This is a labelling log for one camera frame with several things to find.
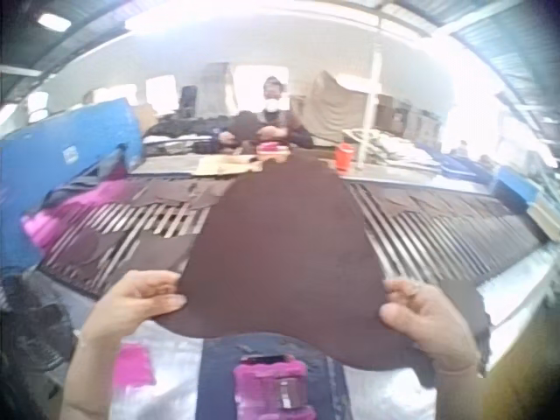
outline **window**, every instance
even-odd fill
[[[175,76],[153,77],[146,81],[146,101],[158,115],[170,114],[179,107]]]
[[[94,103],[126,98],[130,105],[137,105],[137,85],[117,85],[94,90]]]
[[[264,108],[263,85],[270,77],[288,85],[288,67],[282,66],[236,66],[234,70],[234,91],[240,111],[260,112]],[[290,96],[286,89],[282,93],[280,109],[290,109]]]
[[[43,120],[48,116],[49,116],[49,111],[47,111],[46,109],[40,109],[39,111],[30,113],[29,123],[36,123],[37,121]]]
[[[49,99],[47,92],[33,92],[27,96],[27,113],[29,114],[29,123],[36,123],[49,116],[46,104]]]

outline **fingernail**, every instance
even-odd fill
[[[186,304],[186,297],[183,295],[173,295],[169,297],[169,301],[171,305],[180,308]]]

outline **ceiling light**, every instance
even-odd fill
[[[558,124],[558,120],[555,120],[554,118],[550,118],[549,116],[545,116],[542,119],[542,122],[546,124]]]
[[[2,108],[0,108],[0,125],[11,117],[18,105],[16,103],[6,103]]]
[[[56,32],[64,32],[72,24],[68,19],[53,15],[52,13],[43,13],[38,19],[38,22],[44,27]]]

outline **fabric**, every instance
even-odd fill
[[[140,388],[155,383],[148,349],[139,344],[123,344],[115,360],[113,389]]]
[[[210,63],[202,71],[196,98],[196,115],[202,118],[231,115],[236,106],[234,76],[228,63]]]
[[[382,280],[342,180],[294,156],[226,191],[179,281],[189,305],[156,321],[201,338],[281,333],[356,368],[406,366],[410,341],[378,317]]]
[[[342,130],[361,127],[368,96],[342,87],[327,72],[313,82],[302,117],[309,132],[342,143]]]

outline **pink material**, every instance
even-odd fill
[[[113,389],[155,385],[148,350],[139,344],[124,344],[116,357]]]
[[[87,209],[112,202],[126,202],[140,188],[139,183],[126,179],[101,182],[93,190],[67,199],[54,208],[41,210],[33,217],[23,216],[24,231],[33,244],[46,252]]]
[[[234,370],[235,401],[238,420],[315,420],[315,410],[307,402],[307,366],[298,360],[272,365],[241,364]],[[280,407],[279,383],[294,381],[296,400],[303,405],[295,409]]]

